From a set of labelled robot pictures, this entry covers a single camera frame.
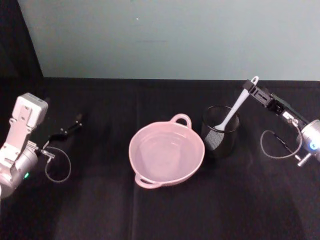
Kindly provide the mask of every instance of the black table surface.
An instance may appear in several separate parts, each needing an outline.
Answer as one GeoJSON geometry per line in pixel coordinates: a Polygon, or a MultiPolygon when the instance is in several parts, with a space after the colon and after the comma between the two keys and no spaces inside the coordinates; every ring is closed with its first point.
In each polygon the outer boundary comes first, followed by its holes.
{"type": "MultiPolygon", "coordinates": [[[[147,190],[134,182],[128,146],[147,124],[187,114],[201,131],[202,113],[232,106],[244,81],[46,78],[35,88],[3,79],[0,140],[9,130],[17,96],[50,97],[49,110],[31,140],[70,125],[82,113],[83,128],[57,143],[72,162],[70,179],[46,179],[35,170],[1,203],[0,239],[88,240],[314,240],[320,239],[320,163],[298,167],[295,158],[274,160],[260,148],[266,129],[295,148],[297,133],[252,97],[239,110],[230,156],[205,157],[199,170],[176,186],[147,190]]],[[[309,121],[319,118],[320,83],[260,81],[309,121]]],[[[266,150],[287,154],[266,136],[266,150]]]]}

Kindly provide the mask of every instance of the white spatula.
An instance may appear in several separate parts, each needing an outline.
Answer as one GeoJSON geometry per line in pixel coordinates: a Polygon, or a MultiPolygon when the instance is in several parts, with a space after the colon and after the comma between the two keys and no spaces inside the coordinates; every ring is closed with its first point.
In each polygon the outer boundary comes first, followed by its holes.
{"type": "MultiPolygon", "coordinates": [[[[254,78],[251,79],[251,82],[254,85],[257,85],[259,81],[259,77],[255,76],[254,78]]],[[[248,92],[247,89],[243,89],[242,93],[240,94],[240,96],[238,97],[238,99],[236,100],[235,104],[233,105],[233,107],[231,108],[230,112],[228,113],[228,115],[225,117],[225,119],[223,120],[223,122],[213,128],[220,130],[220,131],[224,131],[226,128],[226,125],[228,124],[228,122],[230,121],[230,119],[233,117],[233,115],[237,112],[237,110],[240,108],[240,106],[242,105],[242,103],[247,99],[247,97],[250,95],[250,93],[248,92]]],[[[222,142],[222,140],[224,139],[224,133],[222,132],[217,132],[217,131],[211,131],[211,134],[214,134],[215,136],[211,135],[211,138],[215,138],[215,148],[216,149],[220,143],[222,142]]]]}

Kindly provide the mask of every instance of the light blue wall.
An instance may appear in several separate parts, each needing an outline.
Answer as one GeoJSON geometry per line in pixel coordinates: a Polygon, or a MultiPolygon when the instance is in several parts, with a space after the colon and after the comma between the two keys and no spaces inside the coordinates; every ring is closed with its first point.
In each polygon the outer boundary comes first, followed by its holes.
{"type": "Polygon", "coordinates": [[[46,77],[320,80],[319,0],[19,0],[46,77]]]}

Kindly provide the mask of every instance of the black mesh cup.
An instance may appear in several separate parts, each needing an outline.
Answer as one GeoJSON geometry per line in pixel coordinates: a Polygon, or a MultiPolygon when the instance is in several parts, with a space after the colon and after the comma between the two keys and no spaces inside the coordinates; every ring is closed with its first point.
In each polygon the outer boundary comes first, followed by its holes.
{"type": "Polygon", "coordinates": [[[228,106],[211,106],[202,116],[201,138],[204,142],[206,154],[215,159],[228,156],[235,144],[237,129],[240,125],[239,114],[236,112],[225,126],[224,131],[215,129],[230,112],[228,106]]]}

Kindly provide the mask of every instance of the pink colander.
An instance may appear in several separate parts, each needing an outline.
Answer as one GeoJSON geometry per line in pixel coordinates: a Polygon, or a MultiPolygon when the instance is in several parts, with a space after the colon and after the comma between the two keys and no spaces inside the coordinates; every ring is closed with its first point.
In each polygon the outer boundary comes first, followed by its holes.
{"type": "Polygon", "coordinates": [[[129,145],[135,182],[146,189],[182,183],[198,170],[204,155],[203,141],[182,113],[140,129],[129,145]],[[184,119],[186,125],[177,123],[178,119],[184,119]]]}

